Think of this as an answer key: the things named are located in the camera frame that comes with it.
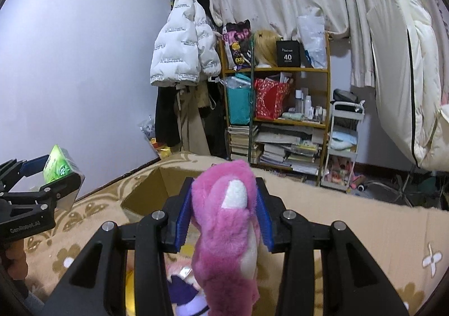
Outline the person's left hand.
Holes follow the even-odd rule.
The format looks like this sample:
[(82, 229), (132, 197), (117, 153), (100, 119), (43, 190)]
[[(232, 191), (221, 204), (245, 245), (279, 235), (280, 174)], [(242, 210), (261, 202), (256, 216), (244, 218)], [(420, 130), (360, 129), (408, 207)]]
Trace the person's left hand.
[(5, 246), (5, 257), (9, 264), (5, 268), (13, 280), (25, 280), (28, 275), (27, 257), (24, 251), (24, 240), (12, 242)]

